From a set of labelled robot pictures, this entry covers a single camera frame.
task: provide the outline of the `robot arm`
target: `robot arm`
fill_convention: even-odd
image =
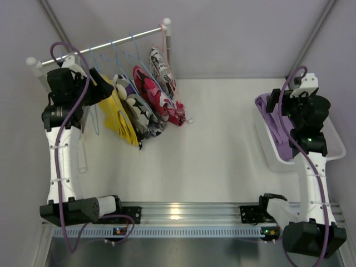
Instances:
[[[51,183],[47,205],[41,206],[41,217],[60,226],[58,178],[55,165],[55,149],[58,151],[66,225],[95,223],[102,215],[121,213],[122,205],[117,196],[92,197],[85,199],[79,181],[78,144],[82,132],[83,108],[111,96],[113,87],[106,83],[95,69],[90,70],[96,85],[90,82],[86,97],[74,112],[62,132],[61,142],[55,147],[60,126],[81,94],[86,74],[75,63],[75,56],[68,56],[61,68],[50,71],[47,81],[51,88],[49,103],[42,114],[44,128],[50,147]]]
[[[325,258],[328,258],[346,241],[345,229],[337,227],[330,207],[325,175],[328,151],[321,129],[324,120],[329,115],[330,102],[324,97],[317,96],[318,79],[313,73],[307,73],[303,78],[296,78],[294,83],[296,88],[293,91],[284,92],[282,115],[288,116],[292,122],[294,129],[291,130],[290,135],[308,154],[317,168],[324,189],[325,201],[322,201],[319,183],[313,168],[305,156],[293,143],[289,142],[299,176],[300,213],[294,213],[284,197],[279,197],[279,199],[268,197],[265,200],[265,211],[282,229],[283,244],[287,252],[319,256],[325,235],[323,206],[326,206],[329,242]],[[279,89],[272,91],[266,107],[267,112],[273,112],[280,93]]]

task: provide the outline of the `fabric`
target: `fabric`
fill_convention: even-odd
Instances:
[[[150,67],[151,73],[155,76],[162,90],[165,91],[171,99],[174,99],[174,88],[171,84],[175,84],[175,81],[171,76],[165,60],[161,56],[160,51],[155,47],[151,48]]]
[[[293,158],[293,153],[291,147],[289,146],[288,137],[280,124],[278,117],[278,104],[276,104],[272,113],[266,112],[267,97],[269,95],[270,93],[260,95],[255,99],[255,104],[261,112],[263,119],[267,123],[280,158],[284,161],[289,161]],[[290,132],[290,130],[293,129],[293,125],[287,116],[283,116],[283,122],[287,130]]]
[[[136,128],[139,139],[160,135],[165,128],[165,123],[145,106],[128,78],[125,75],[115,75],[113,82],[122,105]]]
[[[162,93],[155,81],[139,66],[135,66],[133,70],[135,84],[142,98],[150,104],[163,121],[169,121],[181,126],[185,121],[184,105],[175,100],[171,100],[171,106],[170,100]]]
[[[107,76],[101,76],[107,83],[111,84]],[[116,90],[112,90],[112,95],[100,101],[98,105],[106,115],[106,127],[117,132],[117,134],[125,139],[129,144],[140,146],[135,129],[128,120],[128,115],[122,107]]]

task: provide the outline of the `yellow cloth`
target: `yellow cloth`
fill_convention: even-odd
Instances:
[[[112,84],[106,75],[101,74],[101,76],[107,83]],[[99,102],[99,106],[106,115],[105,126],[117,132],[118,135],[129,144],[139,146],[135,130],[121,105],[115,89],[112,90],[110,97]]]

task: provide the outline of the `pink patterned cloth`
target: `pink patterned cloth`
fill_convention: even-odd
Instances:
[[[185,121],[184,105],[170,100],[162,93],[158,85],[139,66],[133,69],[133,78],[142,98],[150,104],[162,120],[181,126]]]

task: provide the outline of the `white table surface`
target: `white table surface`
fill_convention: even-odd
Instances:
[[[162,135],[127,144],[91,118],[85,130],[85,197],[115,194],[122,201],[258,202],[265,192],[299,202],[296,173],[269,170],[253,123],[256,96],[280,88],[281,79],[178,80],[194,123],[169,124]]]

